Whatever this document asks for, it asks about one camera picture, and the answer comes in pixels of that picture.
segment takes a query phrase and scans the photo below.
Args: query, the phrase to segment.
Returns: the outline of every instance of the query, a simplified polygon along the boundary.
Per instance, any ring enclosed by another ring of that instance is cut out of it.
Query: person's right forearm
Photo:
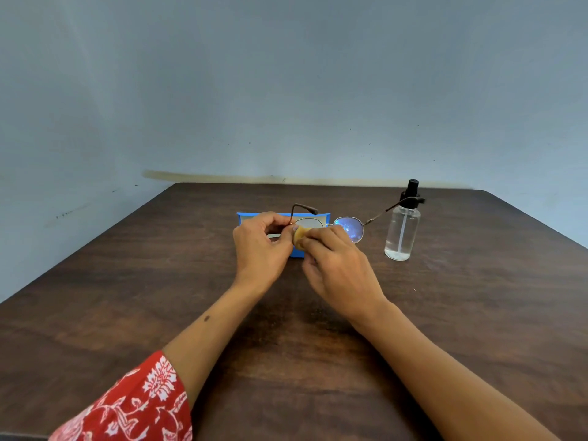
[[[557,439],[433,344],[395,305],[353,325],[390,364],[444,439]]]

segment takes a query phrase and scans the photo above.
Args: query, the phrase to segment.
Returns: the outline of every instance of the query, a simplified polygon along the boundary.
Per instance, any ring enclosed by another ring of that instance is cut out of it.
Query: eyeglasses
[[[323,224],[322,222],[320,222],[316,218],[300,218],[300,219],[296,220],[296,224],[298,224],[299,226],[301,226],[303,228],[309,228],[309,229],[324,228],[326,226],[333,226],[335,224],[338,224],[339,226],[341,226],[345,230],[347,235],[349,235],[349,238],[351,238],[351,241],[353,243],[359,243],[361,241],[361,239],[364,237],[364,227],[365,226],[367,226],[369,223],[371,223],[375,219],[379,218],[380,216],[384,215],[389,210],[392,210],[394,207],[400,206],[404,201],[407,201],[407,200],[416,200],[418,202],[418,204],[423,204],[425,201],[425,199],[421,198],[420,196],[407,196],[406,198],[402,198],[400,201],[398,201],[393,206],[388,207],[386,210],[384,210],[380,214],[377,214],[374,218],[370,218],[365,223],[361,222],[361,220],[359,218],[356,218],[355,216],[341,216],[341,217],[337,218],[335,221],[333,221],[332,223],[327,223],[327,224]],[[290,212],[290,224],[293,224],[292,217],[294,216],[294,207],[302,207],[303,209],[308,210],[313,215],[317,215],[319,213],[319,211],[317,209],[315,209],[314,207],[305,206],[304,204],[296,203],[292,206],[292,212]]]

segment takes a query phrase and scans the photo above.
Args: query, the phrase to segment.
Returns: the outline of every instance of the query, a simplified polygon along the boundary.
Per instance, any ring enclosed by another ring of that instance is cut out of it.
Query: wall
[[[60,0],[0,0],[0,56],[2,301],[169,184],[116,141]]]
[[[0,0],[4,294],[165,188],[143,169],[417,177],[489,190],[588,246],[586,12],[588,0]]]

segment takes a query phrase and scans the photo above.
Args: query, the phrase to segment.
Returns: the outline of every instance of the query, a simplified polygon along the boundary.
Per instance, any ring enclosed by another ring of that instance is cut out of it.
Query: red sleeve
[[[63,424],[50,441],[191,441],[186,392],[161,351],[125,374],[99,400]]]

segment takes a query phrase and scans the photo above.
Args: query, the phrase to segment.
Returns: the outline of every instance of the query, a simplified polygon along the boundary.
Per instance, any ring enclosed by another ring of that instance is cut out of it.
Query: person's right hand
[[[375,318],[388,302],[368,258],[341,226],[310,229],[300,240],[312,289],[352,325]]]

